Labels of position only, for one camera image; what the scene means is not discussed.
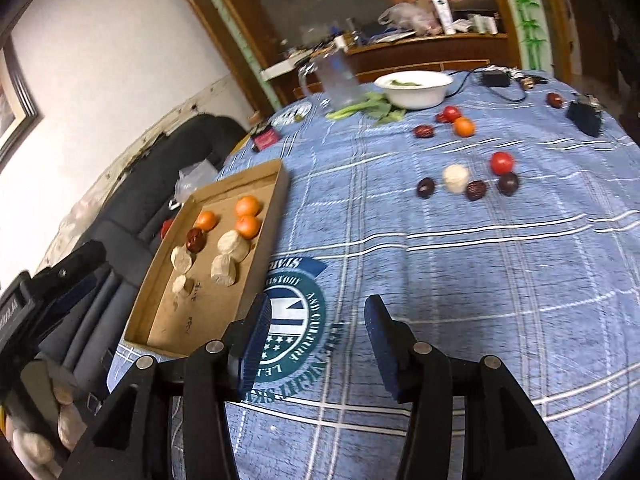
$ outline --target clear plastic bag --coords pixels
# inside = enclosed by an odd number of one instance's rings
[[[380,25],[393,23],[407,30],[415,30],[418,36],[436,36],[442,34],[442,27],[432,12],[427,12],[408,2],[395,4],[385,10],[378,18]]]
[[[184,204],[189,195],[202,186],[212,184],[218,177],[218,170],[207,160],[182,168],[175,183],[175,201]]]

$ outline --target white bowl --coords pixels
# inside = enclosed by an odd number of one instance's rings
[[[418,83],[418,86],[392,85],[394,79],[401,83]],[[407,70],[380,76],[374,84],[385,91],[391,104],[407,110],[423,110],[443,102],[447,86],[452,82],[453,78],[443,72]]]

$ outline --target cardboard tray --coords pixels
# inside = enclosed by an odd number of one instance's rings
[[[258,292],[264,289],[269,260],[285,207],[289,176],[281,160],[271,160],[192,194],[175,217],[162,241],[133,305],[124,341],[143,351],[172,357],[191,354],[226,327],[246,315]],[[210,279],[211,262],[218,255],[218,240],[236,223],[236,201],[254,195],[261,203],[260,234],[252,240],[249,255],[238,264],[236,282],[229,287]],[[206,247],[196,255],[187,272],[195,286],[188,298],[172,293],[178,272],[171,263],[174,247],[184,245],[186,234],[201,211],[212,210],[218,225],[207,235]]]

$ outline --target blue tablecloth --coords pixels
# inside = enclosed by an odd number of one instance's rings
[[[314,108],[278,144],[231,157],[220,178],[275,157],[292,176],[268,281],[277,320],[254,391],[227,410],[243,479],[394,478],[410,406],[382,385],[363,320],[370,294],[450,356],[500,356],[576,478],[606,468],[640,412],[640,150],[609,114],[601,137],[585,136],[545,105],[549,91],[572,98],[553,80],[509,104],[470,80],[447,100],[475,121],[469,139],[448,124],[414,137],[440,108],[385,126]],[[498,150],[517,160],[512,197],[488,169]],[[489,182],[487,196],[447,192],[449,164]],[[425,176],[438,184],[428,200],[415,193]],[[137,356],[119,345],[110,388]],[[183,478],[179,402],[173,438]]]

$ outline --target clear plastic jug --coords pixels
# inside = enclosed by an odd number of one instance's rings
[[[364,93],[342,50],[334,46],[319,50],[313,54],[312,59],[305,66],[298,70],[298,80],[304,95],[315,104],[322,105],[318,96],[313,96],[306,84],[306,76],[312,72],[316,72],[334,110],[365,100]]]

